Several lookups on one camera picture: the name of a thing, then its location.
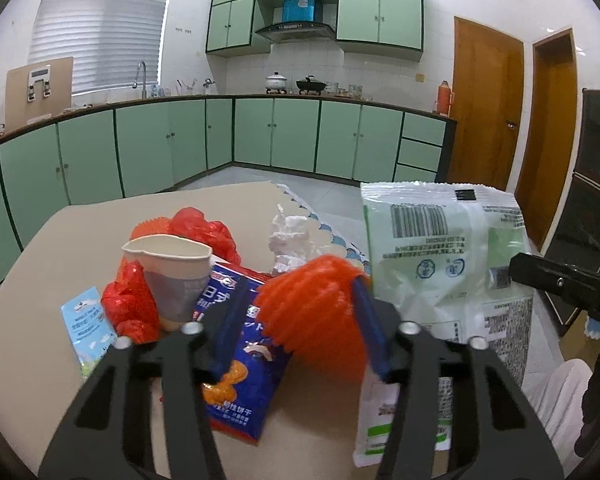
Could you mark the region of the red plastic bag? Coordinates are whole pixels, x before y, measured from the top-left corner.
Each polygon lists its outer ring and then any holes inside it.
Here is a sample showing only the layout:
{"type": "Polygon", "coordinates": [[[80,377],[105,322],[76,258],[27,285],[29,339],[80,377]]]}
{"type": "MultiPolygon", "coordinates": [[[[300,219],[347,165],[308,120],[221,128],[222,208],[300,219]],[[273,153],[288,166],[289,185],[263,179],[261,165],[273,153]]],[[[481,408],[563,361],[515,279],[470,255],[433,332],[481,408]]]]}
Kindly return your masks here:
{"type": "MultiPolygon", "coordinates": [[[[169,218],[170,233],[209,245],[213,253],[230,263],[242,262],[228,227],[221,221],[208,221],[204,213],[185,207],[169,218]]],[[[158,340],[162,328],[157,307],[137,262],[123,257],[116,279],[102,293],[102,307],[119,336],[129,336],[137,344],[158,340]]]]}

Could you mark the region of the crushed paper cup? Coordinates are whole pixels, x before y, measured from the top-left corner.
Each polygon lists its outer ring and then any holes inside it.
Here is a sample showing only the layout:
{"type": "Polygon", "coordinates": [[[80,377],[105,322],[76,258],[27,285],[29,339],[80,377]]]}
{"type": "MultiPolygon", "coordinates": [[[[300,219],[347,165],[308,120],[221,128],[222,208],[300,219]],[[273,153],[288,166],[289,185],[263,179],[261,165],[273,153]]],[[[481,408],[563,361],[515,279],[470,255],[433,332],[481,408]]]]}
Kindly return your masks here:
{"type": "Polygon", "coordinates": [[[210,246],[175,235],[154,234],[129,240],[122,252],[142,266],[166,332],[174,332],[193,319],[196,301],[210,280],[210,246]]]}

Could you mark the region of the blue milk carton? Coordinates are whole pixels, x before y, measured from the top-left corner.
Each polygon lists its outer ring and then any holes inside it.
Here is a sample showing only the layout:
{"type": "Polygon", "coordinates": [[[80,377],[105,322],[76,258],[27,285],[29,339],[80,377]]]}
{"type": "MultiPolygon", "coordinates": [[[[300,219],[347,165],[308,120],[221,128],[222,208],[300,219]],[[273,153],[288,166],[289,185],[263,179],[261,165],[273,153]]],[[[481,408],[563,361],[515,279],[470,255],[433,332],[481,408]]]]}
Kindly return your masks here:
{"type": "Polygon", "coordinates": [[[87,380],[117,334],[106,317],[95,287],[69,300],[60,310],[81,376],[87,380]]]}

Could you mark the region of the orange foam fruit net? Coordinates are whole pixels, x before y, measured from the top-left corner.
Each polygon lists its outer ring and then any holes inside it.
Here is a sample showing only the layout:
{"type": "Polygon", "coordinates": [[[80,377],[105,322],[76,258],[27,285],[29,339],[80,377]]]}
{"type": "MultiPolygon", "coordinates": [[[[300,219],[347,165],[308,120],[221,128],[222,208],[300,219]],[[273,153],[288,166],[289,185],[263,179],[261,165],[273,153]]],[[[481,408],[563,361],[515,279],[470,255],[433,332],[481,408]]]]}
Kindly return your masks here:
{"type": "Polygon", "coordinates": [[[333,255],[271,278],[254,300],[263,333],[317,373],[362,382],[367,356],[354,315],[357,278],[370,284],[361,268],[333,255]]]}

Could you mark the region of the white green plastic bag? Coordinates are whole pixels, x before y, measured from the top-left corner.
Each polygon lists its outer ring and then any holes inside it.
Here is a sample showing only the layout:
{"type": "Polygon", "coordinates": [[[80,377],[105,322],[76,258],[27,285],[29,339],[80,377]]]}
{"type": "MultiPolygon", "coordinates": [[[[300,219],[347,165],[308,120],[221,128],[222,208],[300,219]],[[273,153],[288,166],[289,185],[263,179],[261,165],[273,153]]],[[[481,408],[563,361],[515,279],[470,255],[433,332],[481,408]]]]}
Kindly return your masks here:
{"type": "Polygon", "coordinates": [[[486,340],[524,380],[533,292],[510,260],[530,252],[515,197],[481,184],[375,182],[361,186],[375,298],[442,340],[486,340]]]}

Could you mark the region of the green lower kitchen cabinets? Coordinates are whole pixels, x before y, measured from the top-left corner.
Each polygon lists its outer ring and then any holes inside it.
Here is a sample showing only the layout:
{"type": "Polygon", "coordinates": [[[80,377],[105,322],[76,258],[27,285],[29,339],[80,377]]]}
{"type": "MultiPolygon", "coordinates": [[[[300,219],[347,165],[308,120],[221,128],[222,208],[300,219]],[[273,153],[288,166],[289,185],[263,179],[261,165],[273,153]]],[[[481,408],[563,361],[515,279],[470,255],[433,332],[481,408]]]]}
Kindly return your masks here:
{"type": "Polygon", "coordinates": [[[210,96],[105,105],[0,136],[0,284],[70,205],[176,188],[237,165],[324,180],[441,182],[454,120],[310,96],[210,96]]]}

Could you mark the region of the green kitchen cabinets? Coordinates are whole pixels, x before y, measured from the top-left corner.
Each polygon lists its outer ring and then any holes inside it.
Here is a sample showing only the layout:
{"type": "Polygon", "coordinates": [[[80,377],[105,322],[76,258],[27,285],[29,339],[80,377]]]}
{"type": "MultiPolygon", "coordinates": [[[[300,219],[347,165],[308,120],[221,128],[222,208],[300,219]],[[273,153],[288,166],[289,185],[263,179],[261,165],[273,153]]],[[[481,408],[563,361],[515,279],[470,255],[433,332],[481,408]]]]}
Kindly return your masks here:
{"type": "Polygon", "coordinates": [[[105,105],[0,136],[0,284],[70,205],[176,188],[237,165],[324,180],[441,182],[454,120],[310,96],[210,96],[105,105]]]}
{"type": "MultiPolygon", "coordinates": [[[[206,51],[224,56],[270,52],[256,31],[283,23],[284,0],[211,0],[206,51]]],[[[321,23],[341,50],[418,61],[424,53],[424,0],[321,0],[321,23]]]]}

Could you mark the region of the kitchen faucet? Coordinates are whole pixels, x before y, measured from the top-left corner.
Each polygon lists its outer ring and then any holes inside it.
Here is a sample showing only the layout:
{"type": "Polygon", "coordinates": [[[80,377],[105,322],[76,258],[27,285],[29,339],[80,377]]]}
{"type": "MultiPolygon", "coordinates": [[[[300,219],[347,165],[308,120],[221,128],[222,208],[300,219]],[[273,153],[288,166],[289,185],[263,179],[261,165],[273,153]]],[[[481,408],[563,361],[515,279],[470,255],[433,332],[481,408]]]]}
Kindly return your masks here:
{"type": "Polygon", "coordinates": [[[136,66],[135,78],[132,83],[133,89],[140,89],[140,97],[147,98],[147,66],[144,61],[140,61],[136,66]]]}

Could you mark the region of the green upper kitchen cabinets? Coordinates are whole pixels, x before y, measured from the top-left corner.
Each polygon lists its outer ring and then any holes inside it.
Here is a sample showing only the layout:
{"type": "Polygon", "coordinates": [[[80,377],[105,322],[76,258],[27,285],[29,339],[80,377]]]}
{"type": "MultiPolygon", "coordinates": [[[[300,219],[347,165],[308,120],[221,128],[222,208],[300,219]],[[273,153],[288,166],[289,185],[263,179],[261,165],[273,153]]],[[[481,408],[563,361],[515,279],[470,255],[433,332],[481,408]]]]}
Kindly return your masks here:
{"type": "MultiPolygon", "coordinates": [[[[270,52],[256,31],[283,23],[284,0],[211,0],[206,51],[224,56],[270,52]]],[[[321,0],[321,23],[341,50],[418,61],[424,53],[424,0],[321,0]]]]}

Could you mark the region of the blue snack packet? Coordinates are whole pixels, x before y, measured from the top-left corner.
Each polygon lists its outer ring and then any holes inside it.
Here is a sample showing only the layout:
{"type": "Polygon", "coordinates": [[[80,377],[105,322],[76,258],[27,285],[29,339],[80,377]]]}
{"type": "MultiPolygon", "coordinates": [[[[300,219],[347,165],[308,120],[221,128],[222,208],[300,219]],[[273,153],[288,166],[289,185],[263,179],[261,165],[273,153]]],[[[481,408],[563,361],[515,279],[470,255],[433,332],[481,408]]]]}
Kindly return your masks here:
{"type": "Polygon", "coordinates": [[[230,298],[241,278],[250,287],[249,304],[232,364],[217,384],[204,384],[202,393],[214,429],[256,443],[290,360],[283,348],[265,336],[264,324],[259,320],[260,308],[254,304],[259,288],[268,278],[233,263],[216,262],[208,285],[196,301],[193,320],[201,321],[212,304],[230,298]]]}

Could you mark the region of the dark glass cabinet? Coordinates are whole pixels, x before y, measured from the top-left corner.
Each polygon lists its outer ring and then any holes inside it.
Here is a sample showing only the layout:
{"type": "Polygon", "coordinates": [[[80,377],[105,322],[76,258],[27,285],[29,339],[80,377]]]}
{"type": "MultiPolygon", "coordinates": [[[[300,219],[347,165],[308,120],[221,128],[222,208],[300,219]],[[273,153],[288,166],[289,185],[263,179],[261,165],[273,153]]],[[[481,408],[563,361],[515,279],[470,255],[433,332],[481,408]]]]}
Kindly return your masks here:
{"type": "Polygon", "coordinates": [[[583,91],[577,160],[545,257],[600,273],[600,90],[583,91]]]}

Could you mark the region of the orange foam net sleeve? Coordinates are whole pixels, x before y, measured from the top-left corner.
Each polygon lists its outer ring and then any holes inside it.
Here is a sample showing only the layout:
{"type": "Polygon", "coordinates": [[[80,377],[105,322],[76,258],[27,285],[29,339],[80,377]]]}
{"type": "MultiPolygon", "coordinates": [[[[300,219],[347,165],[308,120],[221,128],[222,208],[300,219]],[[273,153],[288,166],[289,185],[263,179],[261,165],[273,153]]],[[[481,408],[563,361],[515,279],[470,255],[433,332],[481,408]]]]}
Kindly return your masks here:
{"type": "Polygon", "coordinates": [[[140,222],[132,229],[130,240],[149,235],[169,234],[170,222],[171,220],[168,217],[157,217],[140,222]]]}

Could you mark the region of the crumpled white tissue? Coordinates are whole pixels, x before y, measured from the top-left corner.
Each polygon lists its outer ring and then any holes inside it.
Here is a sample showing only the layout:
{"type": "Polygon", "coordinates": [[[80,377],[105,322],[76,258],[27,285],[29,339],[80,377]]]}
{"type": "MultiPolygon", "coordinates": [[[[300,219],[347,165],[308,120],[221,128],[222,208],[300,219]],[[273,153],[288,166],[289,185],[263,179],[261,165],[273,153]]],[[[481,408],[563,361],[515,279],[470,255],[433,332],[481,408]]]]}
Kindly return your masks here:
{"type": "Polygon", "coordinates": [[[273,276],[299,269],[326,254],[326,249],[312,240],[308,217],[286,214],[280,205],[277,209],[268,237],[268,249],[274,255],[273,276]]]}

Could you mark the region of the orange thermos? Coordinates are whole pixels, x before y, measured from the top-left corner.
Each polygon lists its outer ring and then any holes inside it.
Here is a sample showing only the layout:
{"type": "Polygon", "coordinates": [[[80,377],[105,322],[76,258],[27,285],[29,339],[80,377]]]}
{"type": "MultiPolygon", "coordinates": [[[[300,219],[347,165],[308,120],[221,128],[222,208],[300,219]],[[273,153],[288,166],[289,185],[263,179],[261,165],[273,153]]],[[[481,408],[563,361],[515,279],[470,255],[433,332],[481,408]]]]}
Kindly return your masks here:
{"type": "Polygon", "coordinates": [[[436,112],[440,115],[448,116],[453,103],[454,94],[451,86],[446,80],[442,80],[438,87],[436,99],[436,112]]]}

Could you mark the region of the white cooking pot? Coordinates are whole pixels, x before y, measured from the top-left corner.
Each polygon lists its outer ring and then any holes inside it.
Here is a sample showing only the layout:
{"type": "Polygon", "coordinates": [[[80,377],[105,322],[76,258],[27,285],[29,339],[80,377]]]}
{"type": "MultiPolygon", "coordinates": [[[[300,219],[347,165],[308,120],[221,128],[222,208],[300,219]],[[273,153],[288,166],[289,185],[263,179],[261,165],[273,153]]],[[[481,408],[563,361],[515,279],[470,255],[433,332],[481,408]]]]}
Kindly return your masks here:
{"type": "Polygon", "coordinates": [[[287,78],[280,73],[274,74],[265,78],[265,93],[266,94],[286,94],[287,93],[287,78]]]}

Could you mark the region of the black wok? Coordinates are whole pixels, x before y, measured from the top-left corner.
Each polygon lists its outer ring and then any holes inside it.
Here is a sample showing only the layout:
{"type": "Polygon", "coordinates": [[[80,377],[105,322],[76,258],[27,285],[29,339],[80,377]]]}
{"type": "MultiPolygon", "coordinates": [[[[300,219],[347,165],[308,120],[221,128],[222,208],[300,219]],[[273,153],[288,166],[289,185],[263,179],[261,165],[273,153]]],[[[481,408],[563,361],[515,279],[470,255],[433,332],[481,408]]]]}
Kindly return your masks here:
{"type": "Polygon", "coordinates": [[[315,79],[313,76],[306,76],[296,81],[296,86],[302,96],[320,96],[326,88],[323,81],[315,79]]]}

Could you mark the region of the cardboard box on counter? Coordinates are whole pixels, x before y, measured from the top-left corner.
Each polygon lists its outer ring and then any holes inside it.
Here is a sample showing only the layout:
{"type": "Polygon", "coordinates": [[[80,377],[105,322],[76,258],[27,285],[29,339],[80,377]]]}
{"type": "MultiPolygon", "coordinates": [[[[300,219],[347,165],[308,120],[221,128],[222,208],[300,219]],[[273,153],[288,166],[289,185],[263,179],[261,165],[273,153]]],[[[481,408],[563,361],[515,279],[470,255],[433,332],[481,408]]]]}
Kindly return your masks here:
{"type": "Polygon", "coordinates": [[[7,73],[5,128],[23,128],[59,116],[72,103],[73,57],[54,58],[7,73]]]}

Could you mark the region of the range hood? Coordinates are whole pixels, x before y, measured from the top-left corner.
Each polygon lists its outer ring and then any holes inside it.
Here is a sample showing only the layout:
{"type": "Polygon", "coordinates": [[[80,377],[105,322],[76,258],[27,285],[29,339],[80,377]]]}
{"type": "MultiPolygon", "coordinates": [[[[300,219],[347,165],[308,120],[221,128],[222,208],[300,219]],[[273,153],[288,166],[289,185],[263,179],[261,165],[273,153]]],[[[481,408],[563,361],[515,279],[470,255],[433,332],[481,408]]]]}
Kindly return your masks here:
{"type": "Polygon", "coordinates": [[[256,34],[273,44],[314,39],[335,40],[336,32],[329,24],[321,22],[283,22],[262,27],[256,34]]]}

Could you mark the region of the window blinds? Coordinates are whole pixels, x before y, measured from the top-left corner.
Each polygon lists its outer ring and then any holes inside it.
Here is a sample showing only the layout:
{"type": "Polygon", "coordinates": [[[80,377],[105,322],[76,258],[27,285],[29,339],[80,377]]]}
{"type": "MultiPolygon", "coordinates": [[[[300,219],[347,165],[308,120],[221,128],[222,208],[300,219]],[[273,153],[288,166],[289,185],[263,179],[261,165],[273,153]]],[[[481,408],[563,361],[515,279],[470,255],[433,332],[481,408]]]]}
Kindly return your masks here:
{"type": "Polygon", "coordinates": [[[41,0],[29,62],[72,56],[74,93],[129,86],[140,61],[147,66],[147,83],[156,84],[168,2],[41,0]]]}

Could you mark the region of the blue box on hood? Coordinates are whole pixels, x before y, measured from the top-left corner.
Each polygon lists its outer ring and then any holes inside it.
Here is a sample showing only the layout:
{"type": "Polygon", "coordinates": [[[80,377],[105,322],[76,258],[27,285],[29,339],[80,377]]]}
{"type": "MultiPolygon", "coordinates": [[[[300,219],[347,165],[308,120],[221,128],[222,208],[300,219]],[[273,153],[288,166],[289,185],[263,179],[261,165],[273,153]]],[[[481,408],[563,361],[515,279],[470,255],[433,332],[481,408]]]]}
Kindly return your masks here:
{"type": "Polygon", "coordinates": [[[282,19],[287,22],[320,22],[323,19],[321,0],[284,0],[282,19]]]}

